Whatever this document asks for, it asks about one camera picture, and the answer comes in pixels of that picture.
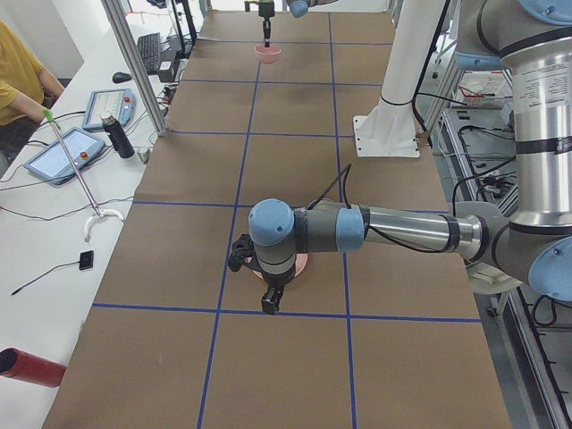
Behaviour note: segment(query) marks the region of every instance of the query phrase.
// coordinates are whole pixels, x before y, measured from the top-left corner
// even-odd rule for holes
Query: person's arm
[[[9,106],[27,115],[36,122],[42,122],[44,119],[44,110],[46,110],[46,108],[21,92],[16,95],[16,98]]]
[[[63,85],[46,67],[42,67],[37,75],[45,92],[56,97],[59,97],[63,93]]]

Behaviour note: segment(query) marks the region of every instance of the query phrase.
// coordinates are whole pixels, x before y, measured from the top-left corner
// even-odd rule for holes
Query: computer mouse
[[[116,73],[114,73],[111,80],[114,83],[122,83],[122,82],[126,82],[128,80],[131,80],[131,75],[128,73],[125,73],[123,71],[117,71]]]

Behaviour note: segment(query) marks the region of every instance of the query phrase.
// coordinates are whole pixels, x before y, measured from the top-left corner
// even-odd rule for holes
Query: dark pants
[[[52,96],[45,96],[42,105],[50,108],[54,101]],[[31,120],[28,116],[12,121],[8,125],[0,126],[0,151],[6,155],[8,162],[11,162],[26,146],[38,126],[39,123]]]

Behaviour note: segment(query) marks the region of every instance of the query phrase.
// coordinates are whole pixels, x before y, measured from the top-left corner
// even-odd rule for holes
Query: yellow shirt
[[[9,106],[18,92],[40,104],[44,101],[44,90],[37,76],[43,68],[18,36],[0,21],[0,125],[25,116]]]

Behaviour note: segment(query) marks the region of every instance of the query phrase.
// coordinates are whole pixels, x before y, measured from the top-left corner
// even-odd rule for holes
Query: white stand
[[[382,96],[368,116],[354,117],[357,156],[418,157],[409,103],[446,0],[405,0],[395,34]]]
[[[60,145],[62,146],[63,152],[65,152],[65,155],[68,157],[68,161],[70,161],[71,168],[75,172],[75,175],[78,177],[78,180],[80,181],[81,187],[83,188],[86,195],[88,196],[88,200],[89,200],[89,203],[91,204],[91,208],[93,208],[93,210],[95,212],[95,214],[91,215],[88,218],[85,225],[83,226],[84,240],[89,241],[89,239],[91,238],[91,236],[89,235],[89,230],[91,229],[91,226],[97,220],[103,219],[106,216],[111,216],[111,217],[117,217],[117,218],[119,218],[120,221],[123,222],[125,220],[125,217],[123,216],[122,212],[120,212],[119,210],[115,210],[114,208],[108,208],[108,209],[99,208],[99,204],[93,198],[93,195],[91,194],[91,191],[89,190],[87,183],[83,180],[83,176],[81,176],[80,169],[75,164],[75,160],[73,159],[72,153],[70,152],[70,149],[68,149],[67,145],[65,144],[65,141],[63,141],[63,137],[62,137],[62,134],[60,133],[60,130],[58,129],[58,125],[51,118],[51,115],[52,114],[49,113],[49,111],[46,111],[46,118],[48,119],[49,124],[52,126],[52,130],[54,130],[54,133],[55,133],[57,139],[60,141]]]

